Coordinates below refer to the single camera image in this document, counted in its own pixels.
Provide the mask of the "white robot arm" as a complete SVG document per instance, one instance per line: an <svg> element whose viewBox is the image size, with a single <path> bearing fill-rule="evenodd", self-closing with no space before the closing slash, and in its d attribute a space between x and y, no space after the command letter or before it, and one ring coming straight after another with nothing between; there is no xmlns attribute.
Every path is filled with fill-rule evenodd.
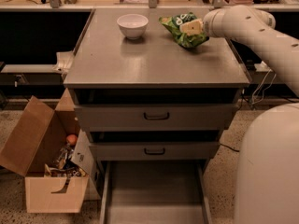
<svg viewBox="0 0 299 224"><path fill-rule="evenodd" d="M298 40L275 29L271 14L237 5L208 12L201 30L249 47L299 93ZM299 104L263 112L240 148L234 224L299 224Z"/></svg>

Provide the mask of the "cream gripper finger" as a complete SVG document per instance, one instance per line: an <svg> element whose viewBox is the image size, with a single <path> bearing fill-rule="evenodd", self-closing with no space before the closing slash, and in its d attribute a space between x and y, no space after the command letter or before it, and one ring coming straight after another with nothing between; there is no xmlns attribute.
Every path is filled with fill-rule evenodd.
<svg viewBox="0 0 299 224"><path fill-rule="evenodd" d="M200 35L203 32L203 22L201 19L188 21L180 25L179 30L187 35Z"/></svg>

